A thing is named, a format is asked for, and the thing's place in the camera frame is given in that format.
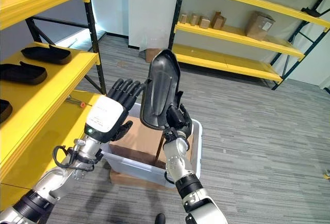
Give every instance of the cardboard box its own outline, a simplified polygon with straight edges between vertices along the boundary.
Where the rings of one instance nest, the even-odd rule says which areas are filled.
[[[126,121],[132,120],[133,125],[128,133],[120,140],[109,143],[113,154],[139,161],[148,165],[155,165],[165,169],[166,156],[162,149],[162,131],[153,130],[144,126],[139,118],[127,117]],[[188,138],[190,147],[192,146],[193,135]],[[191,149],[187,151],[187,158],[190,160]]]
[[[198,22],[198,15],[192,14],[190,19],[190,25],[195,26]]]
[[[207,18],[206,16],[201,16],[199,25],[201,28],[207,29],[210,26],[210,22],[211,21],[209,20],[209,18]]]
[[[222,27],[225,25],[226,18],[221,16],[221,12],[216,12],[212,21],[211,21],[211,27],[213,29],[221,30]]]
[[[181,15],[180,22],[183,23],[183,24],[187,22],[187,15],[186,14]]]
[[[145,50],[145,61],[147,63],[151,63],[151,61],[154,59],[155,56],[157,56],[158,53],[160,53],[162,49],[157,48],[148,48]]]
[[[270,15],[254,11],[245,27],[245,34],[250,38],[262,41],[274,23],[275,21]]]

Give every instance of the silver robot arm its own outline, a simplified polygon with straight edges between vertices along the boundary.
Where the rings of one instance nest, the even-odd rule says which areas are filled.
[[[85,135],[82,140],[75,139],[72,150],[76,150],[79,156],[84,156],[86,161],[97,162],[101,142]],[[66,165],[72,153],[63,160]],[[92,170],[93,164],[75,160],[71,167],[61,168],[59,166],[47,171],[37,184],[25,194],[16,204],[0,213],[0,223],[6,224],[33,224],[44,214],[50,211],[53,206],[64,196],[71,192],[77,180],[84,178],[85,174]]]
[[[54,148],[53,158],[57,166],[47,171],[16,204],[0,213],[0,224],[36,223],[71,192],[75,183],[93,171],[94,164],[102,158],[102,143],[116,141],[128,132],[133,123],[123,122],[144,88],[145,85],[138,81],[119,79],[108,97],[100,96],[88,114],[85,136],[75,139],[74,147],[68,150],[64,146]],[[62,162],[56,159],[59,149],[67,155]]]
[[[166,171],[171,175],[188,213],[188,224],[228,224],[226,217],[203,188],[186,157],[191,134],[191,119],[186,109],[172,107],[167,113],[171,128],[164,131],[163,150],[167,159]]]

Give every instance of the gray carpet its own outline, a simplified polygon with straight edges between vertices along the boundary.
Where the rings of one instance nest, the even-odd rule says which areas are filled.
[[[127,40],[100,41],[106,86],[118,77],[143,81],[149,65]],[[288,80],[269,82],[182,65],[180,89],[203,125],[202,184],[231,224],[330,223],[330,95]],[[96,70],[89,75],[97,80]],[[95,92],[86,80],[79,89]],[[110,166],[93,173],[55,206],[47,223],[185,223],[177,193],[112,185]]]

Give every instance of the robot finger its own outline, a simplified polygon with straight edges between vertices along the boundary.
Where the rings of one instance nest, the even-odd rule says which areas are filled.
[[[133,91],[135,88],[137,88],[140,85],[139,81],[135,81],[134,83],[132,83],[128,89],[120,96],[120,98],[118,99],[118,102],[120,104],[125,103],[125,101],[127,100],[127,98],[129,97],[129,95],[132,95]]]
[[[137,88],[139,85],[140,85],[140,82],[135,81],[131,86],[129,86],[126,93],[131,95],[133,93],[134,89]]]
[[[129,95],[125,102],[122,104],[126,109],[130,110],[136,101],[136,97],[145,89],[145,84],[140,84],[135,88],[133,94]]]
[[[111,98],[115,91],[120,87],[121,84],[123,84],[124,80],[122,78],[119,78],[114,85],[112,86],[112,88],[109,90],[107,97]]]
[[[142,90],[144,90],[146,88],[146,85],[145,84],[141,84],[141,85],[139,85],[136,89],[135,89],[135,91],[134,91],[134,93],[133,93],[133,96],[134,97],[138,97],[139,95],[140,95],[140,93],[142,92]]]
[[[185,120],[186,121],[190,120],[190,115],[183,104],[180,105],[180,110],[183,112]]]
[[[132,79],[127,79],[126,81],[124,81],[124,83],[119,87],[119,89],[115,91],[111,99],[118,101],[118,99],[123,94],[123,91],[125,91],[132,82]]]

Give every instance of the black plastic part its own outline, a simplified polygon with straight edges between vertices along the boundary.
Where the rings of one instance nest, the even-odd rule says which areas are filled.
[[[117,141],[121,138],[124,137],[124,135],[126,135],[129,131],[129,129],[132,127],[133,125],[133,121],[127,121],[125,124],[121,125],[119,130],[116,132],[116,134],[114,135],[114,137],[111,139],[112,141]]]
[[[320,17],[321,14],[319,12],[317,12],[316,10],[312,10],[309,8],[302,8],[301,11],[313,16],[313,17]]]
[[[41,216],[53,208],[53,204],[30,190],[26,193],[13,208],[25,218],[37,222]]]
[[[0,79],[36,85],[43,82],[47,77],[44,67],[20,62],[16,64],[0,64]]]
[[[188,194],[203,188],[200,180],[195,174],[189,174],[175,182],[177,191],[183,199]]]
[[[102,154],[101,152],[102,152],[102,150],[99,149],[98,152],[97,152],[96,155],[95,155],[96,159],[88,159],[88,158],[86,158],[86,157],[82,157],[81,155],[79,155],[79,154],[77,153],[77,151],[74,151],[74,150],[70,147],[70,148],[68,148],[68,153],[71,155],[71,156],[70,156],[70,162],[69,162],[69,164],[72,164],[74,160],[79,160],[79,161],[81,161],[81,162],[83,162],[83,163],[86,163],[86,164],[95,165],[95,164],[97,164],[97,163],[101,160],[101,158],[103,157],[103,154]]]
[[[12,113],[12,106],[9,101],[0,99],[0,123],[5,121]]]
[[[180,67],[175,55],[168,49],[161,51],[151,62],[146,89],[142,96],[140,119],[152,129],[168,127],[166,112],[178,105]]]
[[[167,177],[167,171],[165,171],[165,173],[164,173],[164,178],[167,182],[174,184],[174,182]]]
[[[160,213],[156,216],[155,224],[166,224],[166,218],[163,213]]]
[[[101,143],[107,143],[115,136],[116,132],[119,130],[121,124],[125,121],[127,116],[128,116],[128,110],[125,109],[124,107],[124,111],[122,115],[120,115],[119,119],[117,120],[117,122],[109,132],[100,132],[98,130],[95,130],[88,124],[85,124],[85,134],[89,135],[90,137],[94,138],[95,140]]]
[[[191,214],[188,214],[186,216],[186,224],[197,224],[197,222]]]
[[[49,45],[49,48],[34,46],[21,50],[24,57],[54,64],[67,64],[71,61],[71,52]]]

